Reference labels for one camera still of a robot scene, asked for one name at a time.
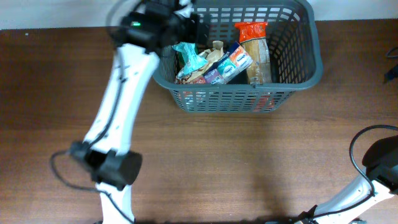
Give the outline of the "teal wipes packet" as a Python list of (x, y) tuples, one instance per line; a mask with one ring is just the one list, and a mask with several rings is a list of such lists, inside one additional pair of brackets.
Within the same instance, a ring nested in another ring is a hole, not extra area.
[(173, 45), (172, 48), (182, 54), (185, 62), (183, 73), (179, 75), (179, 77), (185, 77), (192, 72), (199, 70), (208, 63), (205, 58), (196, 53), (194, 43), (180, 42)]

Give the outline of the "beige snack bag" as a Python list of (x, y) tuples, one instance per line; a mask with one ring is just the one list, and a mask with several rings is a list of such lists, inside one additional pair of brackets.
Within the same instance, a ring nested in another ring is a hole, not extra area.
[(175, 51), (182, 54), (185, 65), (177, 73), (176, 84), (204, 84), (205, 72), (223, 55), (224, 43), (220, 40), (213, 41), (213, 47), (197, 54), (193, 43), (181, 42), (173, 46)]

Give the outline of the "multicolour tissue pack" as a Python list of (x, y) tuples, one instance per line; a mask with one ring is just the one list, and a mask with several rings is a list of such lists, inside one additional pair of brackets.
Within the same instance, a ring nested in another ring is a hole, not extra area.
[(235, 42), (204, 74), (206, 83), (225, 85), (243, 72), (253, 60), (245, 49)]

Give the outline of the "orange spaghetti package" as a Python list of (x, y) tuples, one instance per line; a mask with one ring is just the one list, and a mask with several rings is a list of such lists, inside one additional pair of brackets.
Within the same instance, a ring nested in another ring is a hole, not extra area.
[(267, 22), (237, 22), (239, 42), (253, 62), (231, 83), (252, 87), (272, 83), (271, 58), (266, 41)]

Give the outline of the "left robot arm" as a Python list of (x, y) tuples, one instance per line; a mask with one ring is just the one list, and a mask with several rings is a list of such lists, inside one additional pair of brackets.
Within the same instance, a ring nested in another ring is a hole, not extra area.
[(90, 173), (99, 194), (103, 223), (134, 223), (131, 194), (142, 165), (131, 138), (147, 84), (160, 66), (165, 47), (205, 42), (194, 1), (140, 1), (119, 25), (109, 28), (114, 44), (111, 76), (98, 114), (84, 140), (66, 153)]

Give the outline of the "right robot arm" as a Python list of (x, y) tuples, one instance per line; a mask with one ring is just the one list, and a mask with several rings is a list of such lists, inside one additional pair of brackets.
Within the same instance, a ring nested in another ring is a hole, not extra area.
[(356, 218), (366, 210), (397, 195), (397, 136), (383, 138), (372, 144), (363, 156), (363, 169), (355, 162), (355, 142), (362, 134), (373, 129), (396, 131), (397, 127), (377, 124), (360, 130), (348, 149), (349, 159), (359, 175), (329, 201), (304, 212), (296, 223), (355, 223)]

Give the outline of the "grey plastic basket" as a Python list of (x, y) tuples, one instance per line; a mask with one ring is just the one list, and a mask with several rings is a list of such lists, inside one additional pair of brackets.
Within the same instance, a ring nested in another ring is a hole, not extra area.
[(167, 47), (154, 80), (189, 113), (268, 113), (323, 73), (306, 0), (197, 1), (205, 45)]

